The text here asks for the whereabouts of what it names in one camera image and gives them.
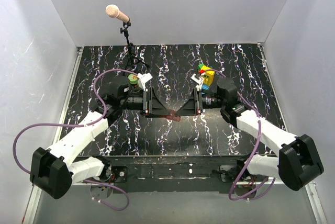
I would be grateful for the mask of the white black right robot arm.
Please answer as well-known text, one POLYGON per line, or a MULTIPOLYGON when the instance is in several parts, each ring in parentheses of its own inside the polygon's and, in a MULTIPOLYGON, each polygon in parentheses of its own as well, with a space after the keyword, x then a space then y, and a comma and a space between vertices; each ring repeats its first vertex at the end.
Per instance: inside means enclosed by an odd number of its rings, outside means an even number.
POLYGON ((232 79, 220 78, 214 93, 205 93, 203 77, 194 74, 196 82, 188 101, 176 117, 199 115, 205 109, 218 108, 225 122, 242 130, 266 145, 274 156, 249 154, 237 161, 235 168, 223 174, 236 181, 248 181, 255 175, 280 179, 288 188, 298 191, 324 172, 314 140, 308 135, 296 136, 259 116, 238 99, 232 79))

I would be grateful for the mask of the brown weekly pill organizer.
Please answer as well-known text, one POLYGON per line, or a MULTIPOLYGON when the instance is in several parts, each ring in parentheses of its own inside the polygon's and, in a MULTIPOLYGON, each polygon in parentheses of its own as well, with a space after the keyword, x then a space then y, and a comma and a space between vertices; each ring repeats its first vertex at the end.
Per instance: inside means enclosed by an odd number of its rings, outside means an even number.
POLYGON ((172 121, 180 122, 181 118, 179 116, 176 116, 175 113, 176 113, 175 110, 170 109, 170 114, 166 115, 165 118, 167 120, 172 120, 172 121))

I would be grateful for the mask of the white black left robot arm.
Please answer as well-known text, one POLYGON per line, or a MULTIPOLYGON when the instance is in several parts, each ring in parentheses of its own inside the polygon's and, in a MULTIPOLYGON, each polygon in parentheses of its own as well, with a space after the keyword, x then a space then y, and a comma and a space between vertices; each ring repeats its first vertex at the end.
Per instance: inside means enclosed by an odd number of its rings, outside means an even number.
POLYGON ((138 74, 138 85, 131 88, 126 76, 113 78, 110 87, 91 105, 82 120, 82 128, 74 128, 47 149, 38 148, 32 155, 30 181, 59 199, 72 184, 94 178, 100 182, 113 180, 111 163, 100 155, 75 161, 95 138, 107 130, 126 110, 137 110, 148 118, 166 117, 171 113, 159 101, 153 88, 146 88, 152 75, 138 74))

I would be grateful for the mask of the green lidded pill bottle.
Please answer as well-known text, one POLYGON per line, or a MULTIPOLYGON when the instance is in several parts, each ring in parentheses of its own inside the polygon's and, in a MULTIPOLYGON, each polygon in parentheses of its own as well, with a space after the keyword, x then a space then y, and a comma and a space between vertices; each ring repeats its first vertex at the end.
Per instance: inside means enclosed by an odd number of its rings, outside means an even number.
POLYGON ((139 86, 139 79, 135 74, 128 75, 129 80, 129 95, 142 96, 143 89, 139 86))

